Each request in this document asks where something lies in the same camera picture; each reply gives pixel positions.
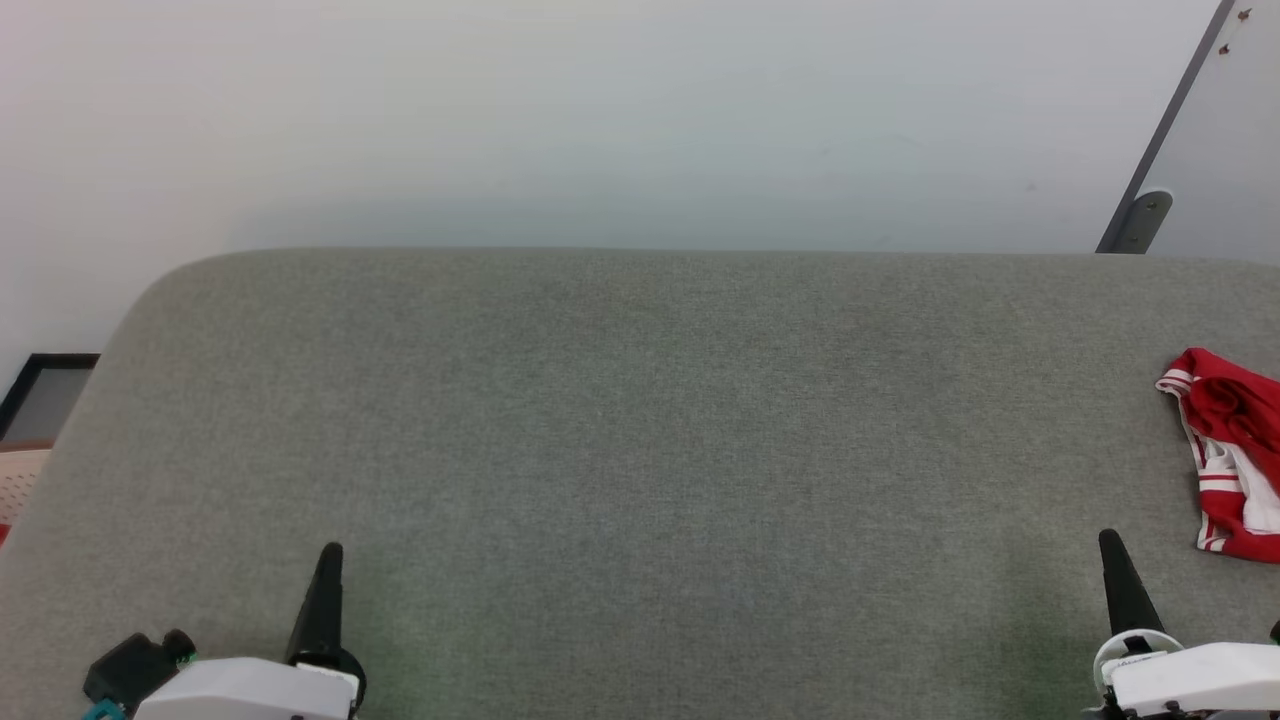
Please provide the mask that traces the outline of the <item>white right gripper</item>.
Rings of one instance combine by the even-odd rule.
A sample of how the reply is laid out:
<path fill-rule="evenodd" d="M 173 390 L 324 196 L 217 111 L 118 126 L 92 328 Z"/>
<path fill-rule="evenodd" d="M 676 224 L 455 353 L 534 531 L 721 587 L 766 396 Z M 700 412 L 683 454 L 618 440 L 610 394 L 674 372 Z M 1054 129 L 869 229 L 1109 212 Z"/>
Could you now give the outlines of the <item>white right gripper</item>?
<path fill-rule="evenodd" d="M 1263 643 L 1184 646 L 1165 633 L 1115 529 L 1098 533 L 1111 637 L 1092 666 L 1100 703 L 1084 719 L 1276 719 L 1277 628 Z"/>

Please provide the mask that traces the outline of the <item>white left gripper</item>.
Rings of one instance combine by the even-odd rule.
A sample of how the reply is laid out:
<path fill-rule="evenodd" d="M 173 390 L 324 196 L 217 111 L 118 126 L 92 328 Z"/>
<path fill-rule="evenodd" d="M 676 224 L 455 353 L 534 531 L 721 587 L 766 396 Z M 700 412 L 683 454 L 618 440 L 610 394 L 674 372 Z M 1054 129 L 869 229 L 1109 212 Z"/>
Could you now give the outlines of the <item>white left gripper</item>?
<path fill-rule="evenodd" d="M 326 543 L 285 646 L 285 660 L 183 657 L 134 719 L 355 719 L 369 688 L 342 648 L 344 550 Z"/>

